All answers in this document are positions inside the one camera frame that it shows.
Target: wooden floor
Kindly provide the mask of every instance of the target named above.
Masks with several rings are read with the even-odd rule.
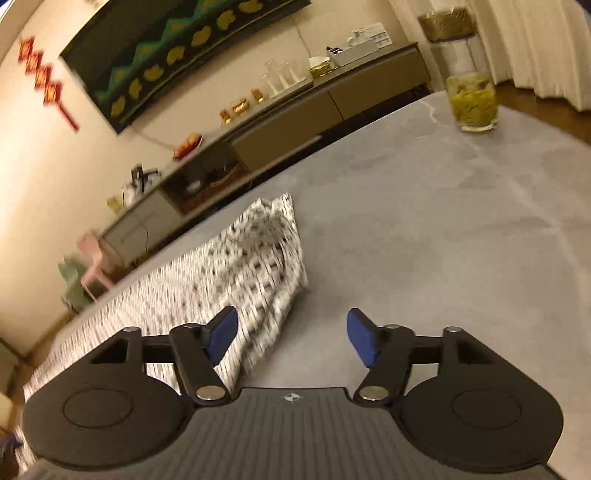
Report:
[[[516,88],[513,82],[497,85],[496,94],[501,105],[527,113],[591,145],[591,112],[578,112],[564,99],[538,98],[533,90]]]

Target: painting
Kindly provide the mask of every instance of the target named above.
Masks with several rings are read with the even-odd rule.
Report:
[[[111,0],[61,56],[120,133],[173,80],[309,4],[310,0]]]

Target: pink chair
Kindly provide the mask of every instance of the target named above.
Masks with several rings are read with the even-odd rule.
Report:
[[[115,286],[115,284],[111,282],[109,277],[107,277],[103,271],[111,264],[111,262],[109,262],[106,252],[100,247],[96,232],[90,231],[85,233],[78,240],[77,244],[78,250],[90,257],[92,260],[92,265],[88,267],[86,273],[82,275],[80,284],[88,292],[88,295],[90,295],[91,298],[96,301],[96,298],[89,290],[88,286],[95,280],[103,284],[107,290],[110,290]]]

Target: cable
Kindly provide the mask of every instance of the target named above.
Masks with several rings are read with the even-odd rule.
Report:
[[[304,37],[301,34],[300,26],[297,24],[296,19],[293,18],[293,15],[291,16],[291,20],[294,23],[294,26],[295,26],[295,29],[297,31],[298,37],[300,38],[301,42],[304,44],[304,48],[306,49],[306,52],[308,52],[308,57],[309,58],[312,58],[312,52],[310,51],[310,47],[308,47],[308,44],[304,40]]]
[[[148,229],[146,228],[146,226],[144,225],[143,222],[142,223],[142,227],[144,227],[144,230],[146,230],[146,243],[144,244],[144,250],[146,250],[146,255],[148,255],[148,244],[150,242],[150,232],[148,232]]]
[[[159,147],[165,148],[166,150],[175,150],[176,147],[174,145],[170,145],[166,142],[163,142],[161,140],[158,140],[158,138],[154,138],[148,134],[145,134],[144,132],[142,132],[140,129],[136,128],[134,124],[131,124],[129,126],[136,134],[138,134],[140,137],[142,137],[144,140],[154,144],[154,145],[158,145]]]

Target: cabinet drawer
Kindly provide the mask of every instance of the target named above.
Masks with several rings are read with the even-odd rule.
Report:
[[[104,239],[129,263],[173,233],[182,221],[181,213],[164,192],[157,190],[125,215]]]
[[[423,57],[411,50],[371,65],[329,89],[348,119],[389,98],[430,81]]]
[[[104,239],[125,263],[129,263],[145,253],[148,234],[136,217],[127,214],[105,234]]]
[[[148,247],[173,233],[183,221],[181,213],[170,203],[166,194],[157,190],[131,212],[148,233]]]
[[[240,160],[258,170],[301,144],[342,122],[328,92],[288,106],[232,141]]]

